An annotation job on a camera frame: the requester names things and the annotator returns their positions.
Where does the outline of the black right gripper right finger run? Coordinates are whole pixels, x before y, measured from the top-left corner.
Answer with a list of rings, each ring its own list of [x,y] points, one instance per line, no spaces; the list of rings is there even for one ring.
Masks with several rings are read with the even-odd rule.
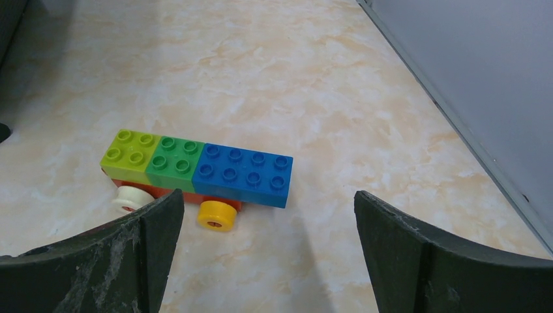
[[[380,312],[551,312],[552,262],[459,237],[373,194],[354,197]]]

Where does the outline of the black tripod microphone stand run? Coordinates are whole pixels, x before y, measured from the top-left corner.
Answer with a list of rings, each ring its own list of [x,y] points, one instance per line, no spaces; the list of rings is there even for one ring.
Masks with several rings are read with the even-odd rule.
[[[4,123],[0,123],[0,143],[8,139],[12,134],[10,127]]]

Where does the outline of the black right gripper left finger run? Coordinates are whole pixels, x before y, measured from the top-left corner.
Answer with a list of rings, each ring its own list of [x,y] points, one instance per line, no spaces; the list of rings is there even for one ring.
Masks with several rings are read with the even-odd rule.
[[[2,312],[158,312],[185,206],[176,189],[121,218],[1,257]]]

